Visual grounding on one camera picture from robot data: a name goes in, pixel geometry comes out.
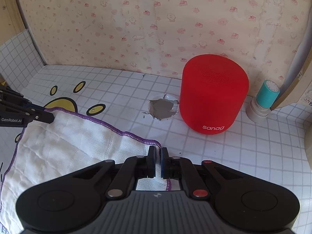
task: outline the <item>black outlined yellow spot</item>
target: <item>black outlined yellow spot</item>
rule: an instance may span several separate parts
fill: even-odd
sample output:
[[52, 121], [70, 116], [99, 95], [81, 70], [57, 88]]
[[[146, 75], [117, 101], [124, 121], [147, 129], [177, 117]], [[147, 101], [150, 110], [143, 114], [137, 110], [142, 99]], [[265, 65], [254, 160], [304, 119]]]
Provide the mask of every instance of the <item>black outlined yellow spot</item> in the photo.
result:
[[18, 142], [18, 140], [19, 140], [19, 138], [21, 137], [21, 133], [19, 133], [16, 137], [15, 137], [15, 143], [17, 143]]
[[53, 86], [50, 90], [50, 96], [53, 96], [55, 95], [57, 92], [57, 85]]
[[94, 116], [94, 115], [97, 115], [99, 113], [101, 113], [102, 111], [104, 111], [106, 108], [106, 105], [104, 104], [97, 104], [97, 105], [94, 105], [92, 107], [90, 107], [87, 111], [87, 115], [88, 116]]
[[75, 113], [78, 112], [76, 102], [69, 97], [68, 98], [67, 97], [56, 98], [56, 99], [50, 101], [49, 103], [47, 103], [44, 107], [45, 108], [61, 107], [61, 108], [64, 108], [68, 111], [72, 111]]
[[77, 84], [76, 87], [74, 88], [73, 93], [80, 92], [84, 86], [85, 86], [85, 81], [80, 82], [80, 83]]

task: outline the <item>red speaker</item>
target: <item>red speaker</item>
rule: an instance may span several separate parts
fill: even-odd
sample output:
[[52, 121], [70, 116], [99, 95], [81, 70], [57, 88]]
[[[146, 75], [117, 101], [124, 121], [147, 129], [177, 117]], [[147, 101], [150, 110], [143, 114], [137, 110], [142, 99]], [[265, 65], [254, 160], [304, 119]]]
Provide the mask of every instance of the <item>red speaker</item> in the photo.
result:
[[222, 133], [235, 121], [248, 89], [248, 77], [234, 61], [213, 54], [193, 57], [182, 74], [181, 116], [199, 133]]

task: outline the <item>dial on teal cap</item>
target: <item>dial on teal cap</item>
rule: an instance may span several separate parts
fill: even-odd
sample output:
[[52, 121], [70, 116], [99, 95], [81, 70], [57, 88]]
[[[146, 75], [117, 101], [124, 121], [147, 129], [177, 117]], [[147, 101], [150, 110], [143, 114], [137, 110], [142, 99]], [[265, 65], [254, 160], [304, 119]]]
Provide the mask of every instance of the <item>dial on teal cap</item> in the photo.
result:
[[280, 88], [271, 80], [265, 80], [257, 94], [257, 102], [263, 108], [270, 108], [276, 100]]

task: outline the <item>white cloth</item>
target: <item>white cloth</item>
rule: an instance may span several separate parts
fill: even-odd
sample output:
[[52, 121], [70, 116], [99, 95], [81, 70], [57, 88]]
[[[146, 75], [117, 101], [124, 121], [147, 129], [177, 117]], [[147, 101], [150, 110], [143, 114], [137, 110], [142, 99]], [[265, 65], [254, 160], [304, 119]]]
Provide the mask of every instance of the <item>white cloth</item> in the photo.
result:
[[[28, 124], [5, 174], [0, 221], [10, 234], [23, 230], [15, 204], [28, 188], [106, 159], [123, 163], [128, 157], [147, 155], [149, 145], [155, 145], [159, 151], [157, 141], [121, 132], [90, 116], [55, 109], [52, 124]], [[159, 165], [156, 174], [157, 178], [139, 180], [137, 190], [165, 191], [167, 181], [160, 178]]]

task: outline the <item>wooden board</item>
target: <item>wooden board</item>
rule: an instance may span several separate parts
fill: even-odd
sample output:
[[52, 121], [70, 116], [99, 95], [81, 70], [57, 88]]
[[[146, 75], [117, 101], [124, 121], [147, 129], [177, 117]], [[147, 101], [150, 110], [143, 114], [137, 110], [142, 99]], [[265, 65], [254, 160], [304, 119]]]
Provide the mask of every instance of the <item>wooden board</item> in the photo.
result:
[[16, 0], [0, 0], [0, 45], [25, 30]]
[[298, 76], [284, 94], [272, 105], [271, 110], [297, 103], [312, 81], [312, 48]]

